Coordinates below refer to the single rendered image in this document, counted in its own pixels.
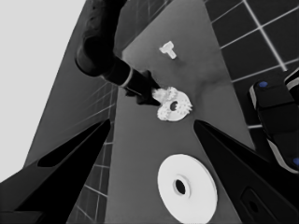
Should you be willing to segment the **dark robot body block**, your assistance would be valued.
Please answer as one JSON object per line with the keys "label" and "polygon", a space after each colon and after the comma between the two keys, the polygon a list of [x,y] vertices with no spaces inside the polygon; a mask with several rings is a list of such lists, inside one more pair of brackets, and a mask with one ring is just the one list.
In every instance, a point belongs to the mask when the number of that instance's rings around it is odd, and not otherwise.
{"label": "dark robot body block", "polygon": [[299,175],[299,67],[255,82],[249,98],[278,164]]}

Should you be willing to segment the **large thick white disc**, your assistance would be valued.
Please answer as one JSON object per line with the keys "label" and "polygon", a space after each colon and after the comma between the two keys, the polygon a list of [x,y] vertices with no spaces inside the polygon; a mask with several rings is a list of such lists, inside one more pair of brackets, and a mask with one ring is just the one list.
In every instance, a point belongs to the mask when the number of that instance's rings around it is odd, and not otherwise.
{"label": "large thick white disc", "polygon": [[218,203],[215,181],[203,163],[174,154],[160,165],[157,185],[168,212],[183,224],[207,224]]}

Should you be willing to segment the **small white toothed gear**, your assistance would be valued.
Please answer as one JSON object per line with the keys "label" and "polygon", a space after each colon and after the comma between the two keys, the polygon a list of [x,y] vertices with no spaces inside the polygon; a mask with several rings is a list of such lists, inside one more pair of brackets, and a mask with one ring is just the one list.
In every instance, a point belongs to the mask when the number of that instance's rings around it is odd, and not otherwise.
{"label": "small white toothed gear", "polygon": [[178,95],[178,90],[174,87],[169,87],[166,90],[166,99],[167,100],[172,100],[172,99],[176,98],[177,95]]}
{"label": "small white toothed gear", "polygon": [[160,107],[157,111],[157,118],[159,120],[168,120],[169,109],[166,107]]}
{"label": "small white toothed gear", "polygon": [[154,90],[152,92],[152,97],[159,102],[161,102],[163,100],[164,96],[165,96],[164,89]]}
{"label": "small white toothed gear", "polygon": [[180,101],[178,110],[181,114],[189,114],[192,111],[191,102],[189,100]]}

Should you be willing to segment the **small white T-shaped piece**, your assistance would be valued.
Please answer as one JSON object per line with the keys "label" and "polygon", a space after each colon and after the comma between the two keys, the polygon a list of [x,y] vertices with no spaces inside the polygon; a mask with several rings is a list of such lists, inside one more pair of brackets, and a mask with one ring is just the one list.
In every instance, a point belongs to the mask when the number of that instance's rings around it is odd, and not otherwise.
{"label": "small white T-shaped piece", "polygon": [[168,41],[163,46],[161,46],[160,52],[162,54],[167,54],[172,60],[175,60],[177,58],[177,54],[174,52],[174,44],[172,41]]}

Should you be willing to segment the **white round carrier with pins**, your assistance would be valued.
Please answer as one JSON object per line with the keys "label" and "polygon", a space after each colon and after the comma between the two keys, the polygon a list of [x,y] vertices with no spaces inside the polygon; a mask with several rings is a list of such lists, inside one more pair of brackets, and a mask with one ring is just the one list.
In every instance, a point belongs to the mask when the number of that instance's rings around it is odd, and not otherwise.
{"label": "white round carrier with pins", "polygon": [[176,98],[174,98],[172,100],[167,100],[166,99],[166,90],[167,89],[164,89],[165,90],[165,96],[164,96],[163,100],[160,102],[161,103],[160,107],[166,107],[166,108],[169,109],[169,117],[168,117],[168,120],[163,120],[163,121],[180,121],[180,120],[184,119],[188,114],[181,114],[179,112],[179,110],[178,110],[179,102],[183,101],[183,100],[189,100],[190,101],[190,99],[189,99],[189,97],[187,96],[186,93],[178,90],[178,95],[177,95]]}

